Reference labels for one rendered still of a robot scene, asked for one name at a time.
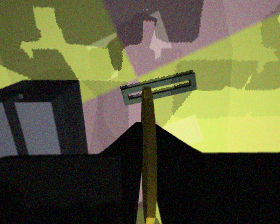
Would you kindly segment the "gold coin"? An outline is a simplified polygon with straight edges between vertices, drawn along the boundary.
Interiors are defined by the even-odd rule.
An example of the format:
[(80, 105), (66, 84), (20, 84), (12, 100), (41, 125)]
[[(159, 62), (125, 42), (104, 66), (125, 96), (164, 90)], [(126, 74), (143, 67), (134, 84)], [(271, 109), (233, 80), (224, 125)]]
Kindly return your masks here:
[(157, 141), (153, 94), (143, 86), (141, 100), (143, 127), (142, 197), (145, 224), (154, 224), (157, 204)]

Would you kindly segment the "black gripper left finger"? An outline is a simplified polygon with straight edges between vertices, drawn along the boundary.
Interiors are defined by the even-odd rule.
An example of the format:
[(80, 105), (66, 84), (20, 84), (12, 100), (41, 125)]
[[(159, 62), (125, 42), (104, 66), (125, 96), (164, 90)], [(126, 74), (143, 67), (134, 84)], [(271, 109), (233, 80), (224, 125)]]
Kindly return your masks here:
[(2, 157), (0, 218), (103, 212), (109, 224), (136, 224), (142, 163), (142, 122), (135, 122), (99, 154)]

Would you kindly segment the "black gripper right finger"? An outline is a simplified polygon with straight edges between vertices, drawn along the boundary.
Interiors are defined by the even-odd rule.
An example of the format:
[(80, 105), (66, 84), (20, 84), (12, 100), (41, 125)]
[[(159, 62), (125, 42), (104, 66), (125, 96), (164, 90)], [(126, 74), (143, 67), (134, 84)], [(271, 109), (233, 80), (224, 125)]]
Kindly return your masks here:
[(156, 124), (162, 224), (210, 224), (216, 194), (280, 189), (280, 152), (201, 152)]

